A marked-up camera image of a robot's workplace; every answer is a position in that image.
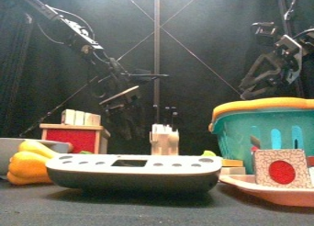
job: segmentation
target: electronic scale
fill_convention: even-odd
[[[58,154],[46,162],[53,183],[85,190],[207,192],[217,181],[217,156]]]

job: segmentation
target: teal basket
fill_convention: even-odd
[[[223,158],[243,160],[252,172],[251,148],[302,149],[314,155],[314,109],[267,108],[217,117],[211,132],[217,137]]]

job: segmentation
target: white plate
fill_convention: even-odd
[[[260,186],[254,175],[221,175],[219,181],[278,205],[314,207],[314,188]]]

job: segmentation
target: black backdrop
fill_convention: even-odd
[[[131,72],[136,68],[153,71],[155,0],[40,1],[74,13],[88,22],[105,53],[119,59]],[[294,33],[312,25],[312,3],[312,0],[299,1],[292,20]],[[254,22],[274,21],[282,31],[278,2],[160,0],[159,10],[163,27],[159,39],[160,72],[171,76],[160,80],[160,107],[177,107],[180,154],[200,154],[203,150],[219,153],[216,137],[207,130],[211,112],[219,104],[240,100],[240,80],[262,51],[271,50],[254,42],[250,25]],[[89,69],[72,50],[48,41],[36,27],[29,45],[22,44],[22,40],[26,41],[25,27],[21,24],[24,14],[17,6],[8,3],[2,5],[0,17],[0,29],[4,32],[4,44],[0,45],[0,80],[1,86],[8,85],[1,87],[1,136],[18,137],[85,84]],[[20,44],[12,38],[21,33]],[[22,57],[22,76],[18,80],[12,77],[17,67],[8,65],[8,55],[16,62],[22,49],[26,49],[26,54]],[[303,72],[302,80],[306,96],[311,97],[311,63],[306,67],[308,69]],[[18,90],[12,89],[13,83],[5,79],[4,74],[18,85]],[[141,85],[140,89],[145,137],[133,137],[131,141],[125,141],[103,119],[101,124],[112,133],[109,153],[149,153],[153,83]],[[295,96],[294,87],[279,96],[286,95]],[[101,109],[97,103],[99,99],[84,89],[44,119],[44,123],[60,123],[60,113],[65,108],[99,114]],[[25,133],[25,137],[40,138],[40,132],[36,126]]]

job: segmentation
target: table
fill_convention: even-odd
[[[217,183],[205,195],[84,193],[0,180],[0,220],[12,225],[314,225],[314,208],[284,207]]]

